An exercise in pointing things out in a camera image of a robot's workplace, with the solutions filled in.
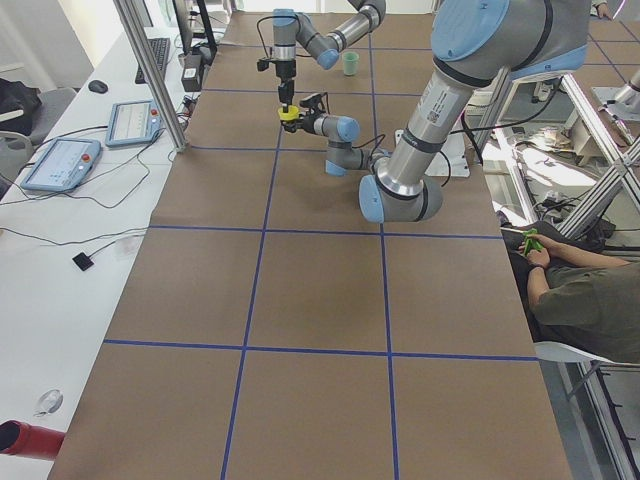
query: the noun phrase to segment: light green cup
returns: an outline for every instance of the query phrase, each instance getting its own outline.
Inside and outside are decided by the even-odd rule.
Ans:
[[[344,52],[342,54],[342,70],[348,77],[352,77],[358,71],[360,55],[356,52]]]

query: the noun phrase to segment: black keyboard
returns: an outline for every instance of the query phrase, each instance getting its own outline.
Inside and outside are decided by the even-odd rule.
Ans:
[[[171,50],[170,38],[150,38],[149,46],[153,52],[153,56],[156,58],[156,65],[160,71],[160,75],[164,79],[164,74],[167,72],[167,61],[169,60],[169,51]],[[138,65],[138,72],[136,73],[136,83],[147,83],[144,79],[144,73],[142,68]]]

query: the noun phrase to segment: red cup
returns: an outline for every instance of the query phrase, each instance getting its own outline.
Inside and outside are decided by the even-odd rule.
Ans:
[[[0,453],[19,457],[55,460],[64,433],[9,420],[0,425]]]

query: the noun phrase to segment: computer mouse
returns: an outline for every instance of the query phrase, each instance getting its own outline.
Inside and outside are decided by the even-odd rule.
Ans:
[[[95,93],[107,93],[109,87],[101,80],[91,80],[89,82],[89,90]]]

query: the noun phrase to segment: white and blue device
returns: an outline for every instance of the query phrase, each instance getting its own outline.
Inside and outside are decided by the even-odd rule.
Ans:
[[[20,186],[45,192],[73,190],[87,176],[101,152],[98,140],[56,138]]]
[[[128,147],[151,143],[162,126],[158,106],[153,100],[116,103],[111,110],[107,147]]]

